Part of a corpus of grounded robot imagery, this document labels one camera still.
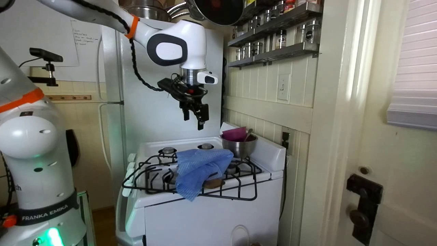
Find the wooden floor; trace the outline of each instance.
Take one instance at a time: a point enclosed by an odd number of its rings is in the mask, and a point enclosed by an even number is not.
[[[97,246],[117,246],[114,208],[93,211],[93,221]]]

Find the spoon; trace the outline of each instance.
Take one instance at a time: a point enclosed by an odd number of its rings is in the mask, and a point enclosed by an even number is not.
[[[244,138],[243,142],[246,142],[247,138],[252,134],[252,132],[253,132],[253,129],[250,128],[249,131],[247,131],[247,135],[246,135],[246,137]]]

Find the green light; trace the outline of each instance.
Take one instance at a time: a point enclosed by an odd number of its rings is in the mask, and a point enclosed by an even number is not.
[[[57,228],[50,228],[47,232],[47,243],[49,246],[64,246],[61,235]]]

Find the oven handle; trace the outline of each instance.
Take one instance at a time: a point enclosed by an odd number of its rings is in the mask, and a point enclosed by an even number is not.
[[[115,210],[115,235],[121,246],[144,246],[142,237],[131,238],[126,233],[126,205],[128,199],[123,196],[123,187],[118,192],[117,205]]]

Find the orange ring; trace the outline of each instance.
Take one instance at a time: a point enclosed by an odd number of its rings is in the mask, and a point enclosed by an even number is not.
[[[17,101],[10,102],[8,104],[5,104],[3,106],[0,106],[0,113],[3,113],[5,111],[14,109],[16,107],[19,107],[26,103],[34,103],[39,100],[41,100],[44,97],[44,93],[40,88],[36,88],[35,90],[26,93],[23,95],[21,99],[18,99]]]
[[[135,15],[132,15],[132,16],[134,17],[134,19],[132,20],[131,31],[128,34],[125,35],[126,38],[128,38],[128,39],[131,39],[131,38],[134,37],[135,32],[136,32],[136,28],[137,28],[138,22],[139,22],[139,17],[138,16],[135,16]]]

